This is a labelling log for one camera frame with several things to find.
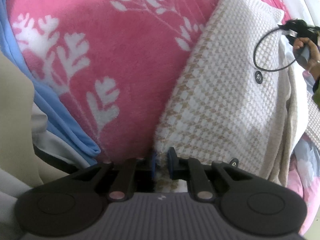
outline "wire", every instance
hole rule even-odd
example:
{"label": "wire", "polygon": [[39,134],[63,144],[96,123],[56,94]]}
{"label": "wire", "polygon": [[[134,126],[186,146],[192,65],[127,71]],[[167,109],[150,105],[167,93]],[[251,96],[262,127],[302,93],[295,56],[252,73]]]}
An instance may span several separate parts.
{"label": "wire", "polygon": [[293,63],[295,63],[295,62],[297,61],[297,60],[294,60],[294,61],[291,62],[289,65],[287,65],[287,66],[285,66],[285,67],[282,67],[282,68],[278,68],[278,69],[265,69],[265,68],[259,67],[259,66],[257,65],[257,62],[256,62],[256,54],[257,54],[257,50],[258,50],[259,45],[261,44],[261,42],[262,42],[267,36],[269,36],[270,34],[276,32],[276,31],[278,31],[278,30],[282,30],[282,29],[280,29],[280,28],[278,27],[278,28],[275,28],[275,29],[269,31],[267,34],[265,34],[265,35],[259,40],[259,42],[257,43],[256,47],[254,48],[254,51],[253,51],[253,63],[254,63],[254,65],[255,65],[255,67],[256,67],[257,69],[261,70],[261,71],[266,71],[266,72],[277,72],[277,71],[281,71],[281,70],[284,70],[284,69],[290,67]]}

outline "blue cloth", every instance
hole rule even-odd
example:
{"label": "blue cloth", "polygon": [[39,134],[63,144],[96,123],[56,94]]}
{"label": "blue cloth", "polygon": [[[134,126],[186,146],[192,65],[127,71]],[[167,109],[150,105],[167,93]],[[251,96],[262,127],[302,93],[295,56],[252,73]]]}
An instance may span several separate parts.
{"label": "blue cloth", "polygon": [[1,0],[0,23],[1,51],[33,82],[34,102],[48,116],[47,130],[68,143],[90,165],[97,163],[93,157],[100,153],[98,145],[81,129],[60,102],[58,95],[47,85],[37,81],[29,71],[8,20],[6,0]]}

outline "pink fleece blanket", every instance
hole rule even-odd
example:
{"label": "pink fleece blanket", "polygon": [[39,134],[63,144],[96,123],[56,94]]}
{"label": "pink fleece blanket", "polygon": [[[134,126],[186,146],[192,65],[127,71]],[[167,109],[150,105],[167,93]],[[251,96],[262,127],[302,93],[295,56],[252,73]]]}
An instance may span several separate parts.
{"label": "pink fleece blanket", "polygon": [[[100,160],[122,161],[149,152],[218,1],[7,0],[7,8],[33,75],[99,144]],[[263,1],[285,8],[281,0]]]}

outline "human hand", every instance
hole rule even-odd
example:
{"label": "human hand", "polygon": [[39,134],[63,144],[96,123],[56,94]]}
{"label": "human hand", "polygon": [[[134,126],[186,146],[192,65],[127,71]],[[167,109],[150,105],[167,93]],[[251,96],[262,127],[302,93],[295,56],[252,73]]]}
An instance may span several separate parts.
{"label": "human hand", "polygon": [[316,44],[309,38],[296,38],[293,44],[293,52],[301,49],[305,45],[310,48],[310,59],[306,66],[302,66],[305,70],[309,71],[315,80],[320,76],[320,52]]}

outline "person's arm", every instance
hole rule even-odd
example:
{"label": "person's arm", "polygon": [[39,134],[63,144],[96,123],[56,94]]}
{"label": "person's arm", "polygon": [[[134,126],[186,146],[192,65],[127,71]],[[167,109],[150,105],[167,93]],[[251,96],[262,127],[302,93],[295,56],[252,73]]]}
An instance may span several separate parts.
{"label": "person's arm", "polygon": [[302,48],[307,44],[310,47],[310,59],[307,66],[303,66],[304,69],[308,70],[316,81],[313,86],[313,100],[320,108],[320,52],[316,44],[314,44],[309,38],[298,38],[295,40],[293,50]]}

